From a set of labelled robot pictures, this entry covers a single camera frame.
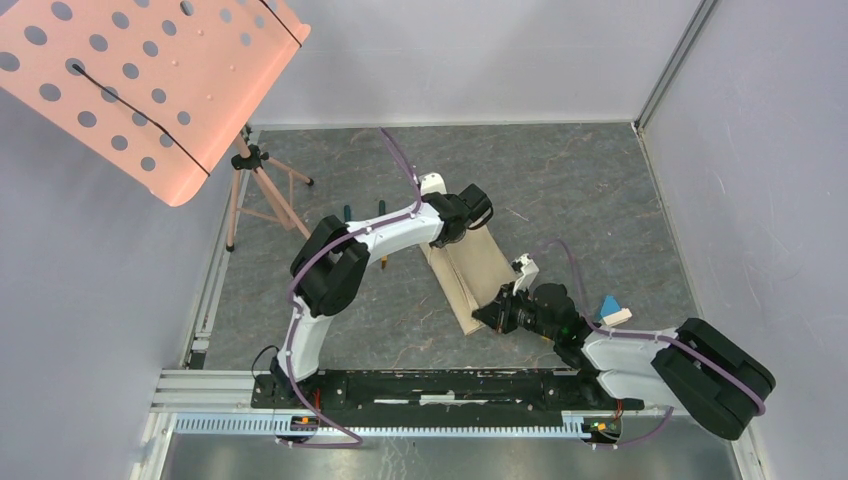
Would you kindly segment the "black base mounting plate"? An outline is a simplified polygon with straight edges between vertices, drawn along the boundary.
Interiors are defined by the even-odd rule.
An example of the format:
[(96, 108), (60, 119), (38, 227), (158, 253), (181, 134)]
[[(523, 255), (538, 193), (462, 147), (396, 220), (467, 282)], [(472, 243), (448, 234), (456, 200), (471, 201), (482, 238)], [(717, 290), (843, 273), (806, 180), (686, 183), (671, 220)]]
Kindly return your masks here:
[(325, 416), (354, 427), (542, 427), (561, 414), (641, 411), (572, 369), (320, 370), (300, 382)]

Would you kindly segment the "blue triangular block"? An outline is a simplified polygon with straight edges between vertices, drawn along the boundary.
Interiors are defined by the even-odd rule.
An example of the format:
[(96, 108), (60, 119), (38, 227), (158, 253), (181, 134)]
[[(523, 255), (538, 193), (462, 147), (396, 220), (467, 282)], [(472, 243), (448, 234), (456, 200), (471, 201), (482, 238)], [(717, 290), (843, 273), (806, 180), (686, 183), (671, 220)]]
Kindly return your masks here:
[(605, 319), (614, 316), (622, 310), (618, 301), (612, 295), (606, 295), (599, 310), (599, 317)]

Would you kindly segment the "beige cloth napkin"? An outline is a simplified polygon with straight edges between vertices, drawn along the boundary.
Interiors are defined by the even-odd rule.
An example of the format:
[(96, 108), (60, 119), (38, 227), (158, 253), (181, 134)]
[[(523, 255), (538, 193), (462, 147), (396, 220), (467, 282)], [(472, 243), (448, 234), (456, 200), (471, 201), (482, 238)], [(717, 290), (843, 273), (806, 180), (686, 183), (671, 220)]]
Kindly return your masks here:
[(468, 231), (463, 239), (444, 248), (419, 245), (445, 294), (464, 335), (484, 327), (472, 312), (488, 305), (504, 284), (516, 279), (510, 262), (489, 229)]

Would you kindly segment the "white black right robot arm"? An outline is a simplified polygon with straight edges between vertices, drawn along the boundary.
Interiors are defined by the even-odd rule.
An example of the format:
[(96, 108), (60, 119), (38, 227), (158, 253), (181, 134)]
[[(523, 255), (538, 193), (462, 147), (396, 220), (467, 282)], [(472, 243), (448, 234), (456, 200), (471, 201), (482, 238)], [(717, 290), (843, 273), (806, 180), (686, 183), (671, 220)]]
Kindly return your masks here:
[(562, 284), (533, 292), (505, 284), (472, 315), (501, 334), (522, 328), (551, 340), (564, 363), (585, 373), (577, 392), (591, 408), (613, 399), (670, 407), (725, 440), (764, 414), (777, 386), (762, 363), (703, 319), (653, 332), (605, 329), (579, 313)]

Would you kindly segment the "aluminium frame rails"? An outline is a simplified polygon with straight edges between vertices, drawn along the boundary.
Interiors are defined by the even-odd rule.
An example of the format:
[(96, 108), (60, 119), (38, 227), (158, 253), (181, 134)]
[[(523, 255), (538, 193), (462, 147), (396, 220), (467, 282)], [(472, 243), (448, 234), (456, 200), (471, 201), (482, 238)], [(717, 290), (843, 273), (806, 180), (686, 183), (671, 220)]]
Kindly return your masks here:
[[(415, 173), (389, 134), (383, 135), (383, 141), (413, 186), (416, 200), (421, 196), (421, 176)], [(620, 329), (605, 326), (582, 309), (585, 294), (577, 263), (571, 264), (571, 272), (578, 291), (570, 295), (566, 289), (579, 313), (605, 329)], [(681, 413), (696, 422), (684, 411), (645, 404), (641, 411), (618, 410), (604, 415), (564, 411), (557, 426), (347, 428), (311, 405), (299, 384), (290, 389), (277, 383), (270, 374), (270, 366), (264, 373), (255, 370), (163, 371), (145, 431), (151, 444), (151, 458), (147, 464), (136, 468), (134, 477), (154, 479), (161, 475), (166, 450), (175, 435), (263, 436), (280, 446), (303, 450), (360, 449), (369, 438), (405, 437), (412, 440), (567, 439), (593, 450), (617, 451), (628, 446), (622, 436), (623, 422), (627, 418), (655, 416), (661, 426), (666, 426), (676, 413)]]

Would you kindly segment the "white rectangular block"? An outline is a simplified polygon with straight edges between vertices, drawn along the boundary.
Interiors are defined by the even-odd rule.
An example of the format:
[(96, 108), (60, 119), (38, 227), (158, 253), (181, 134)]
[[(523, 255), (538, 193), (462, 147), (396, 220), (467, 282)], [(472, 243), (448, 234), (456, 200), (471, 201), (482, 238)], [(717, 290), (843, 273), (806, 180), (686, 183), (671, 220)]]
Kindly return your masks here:
[(616, 312), (610, 313), (609, 315), (604, 315), (601, 320), (605, 326), (615, 327), (627, 322), (632, 318), (632, 316), (633, 314), (628, 308), (622, 308)]

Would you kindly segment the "pink perforated music stand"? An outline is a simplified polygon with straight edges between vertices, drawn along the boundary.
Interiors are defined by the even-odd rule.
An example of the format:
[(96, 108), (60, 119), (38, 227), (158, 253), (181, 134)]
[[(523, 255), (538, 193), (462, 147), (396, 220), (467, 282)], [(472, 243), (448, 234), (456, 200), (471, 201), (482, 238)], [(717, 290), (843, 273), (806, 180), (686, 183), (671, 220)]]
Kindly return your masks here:
[(282, 1), (18, 1), (1, 84), (172, 207), (235, 148), (235, 172), (297, 228), (242, 129), (310, 32)]

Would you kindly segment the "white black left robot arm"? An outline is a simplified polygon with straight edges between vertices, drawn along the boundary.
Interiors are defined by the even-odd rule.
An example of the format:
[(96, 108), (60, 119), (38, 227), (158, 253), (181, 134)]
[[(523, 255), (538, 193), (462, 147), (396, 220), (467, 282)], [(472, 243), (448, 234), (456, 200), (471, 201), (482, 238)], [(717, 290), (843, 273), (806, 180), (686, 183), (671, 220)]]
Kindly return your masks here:
[(369, 265), (398, 251), (426, 244), (443, 248), (484, 225), (494, 209), (475, 184), (458, 194), (431, 192), (409, 206), (378, 217), (345, 223), (323, 218), (293, 260), (286, 297), (292, 319), (270, 365), (275, 392), (290, 407), (314, 394), (312, 375), (333, 318), (356, 298)]

